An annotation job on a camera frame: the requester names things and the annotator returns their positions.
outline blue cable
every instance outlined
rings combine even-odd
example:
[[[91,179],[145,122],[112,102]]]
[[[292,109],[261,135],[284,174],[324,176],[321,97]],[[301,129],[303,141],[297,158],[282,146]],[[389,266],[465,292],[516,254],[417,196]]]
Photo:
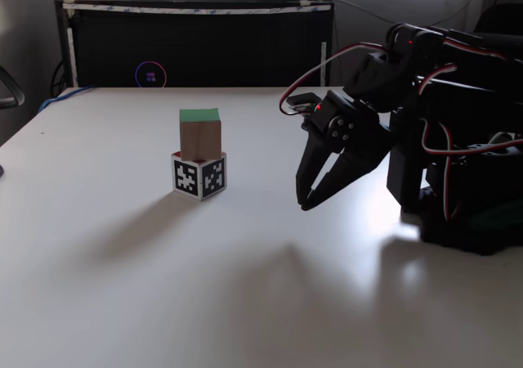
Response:
[[[68,92],[64,96],[58,96],[57,98],[52,98],[50,100],[44,101],[40,105],[40,109],[38,109],[38,113],[42,112],[42,110],[46,109],[53,102],[66,100],[67,98],[69,98],[70,96],[73,96],[74,94],[78,94],[79,92],[85,92],[86,90],[89,90],[91,88],[95,88],[95,86],[86,86],[84,88],[79,88],[78,90],[74,90],[73,92]]]

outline table surface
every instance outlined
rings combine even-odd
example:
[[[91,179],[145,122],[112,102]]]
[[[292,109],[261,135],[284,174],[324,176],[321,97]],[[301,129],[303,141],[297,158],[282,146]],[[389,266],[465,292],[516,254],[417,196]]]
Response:
[[[280,93],[96,89],[2,146],[0,366],[520,367],[523,251],[419,242],[388,159],[302,212]],[[178,110],[209,107],[228,187],[200,203],[170,156]]]

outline wooden block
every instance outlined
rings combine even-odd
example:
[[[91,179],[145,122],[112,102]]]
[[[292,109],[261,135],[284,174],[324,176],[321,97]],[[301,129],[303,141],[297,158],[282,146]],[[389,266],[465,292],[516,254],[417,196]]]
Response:
[[[227,154],[218,160],[184,161],[178,151],[171,156],[172,189],[196,200],[206,200],[227,188]]]
[[[218,109],[180,110],[181,160],[221,159]]]

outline white cube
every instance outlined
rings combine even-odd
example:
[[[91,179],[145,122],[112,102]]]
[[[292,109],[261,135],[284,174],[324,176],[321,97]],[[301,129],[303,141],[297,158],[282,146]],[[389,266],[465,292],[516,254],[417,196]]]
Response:
[[[206,200],[227,188],[227,154],[210,161],[182,161],[180,151],[171,156],[172,189],[196,200]]]

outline white tape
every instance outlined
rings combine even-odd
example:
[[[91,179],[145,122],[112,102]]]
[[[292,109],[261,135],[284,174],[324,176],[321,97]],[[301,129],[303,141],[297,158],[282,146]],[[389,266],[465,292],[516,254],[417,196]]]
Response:
[[[330,5],[285,7],[285,8],[251,8],[251,9],[224,9],[224,10],[200,10],[197,8],[150,8],[150,7],[121,7],[104,6],[96,4],[76,4],[64,1],[64,9],[80,11],[112,11],[129,12],[133,14],[170,14],[170,15],[270,15],[270,14],[293,14],[302,12],[330,11]]]
[[[76,71],[76,57],[74,56],[73,30],[67,29],[67,40],[69,41],[69,58],[71,59],[71,74],[73,75],[73,87],[78,87],[78,74]]]
[[[321,43],[321,64],[327,60],[327,43]],[[326,75],[327,74],[327,65],[321,66],[320,73],[320,86],[324,88],[327,84]]]

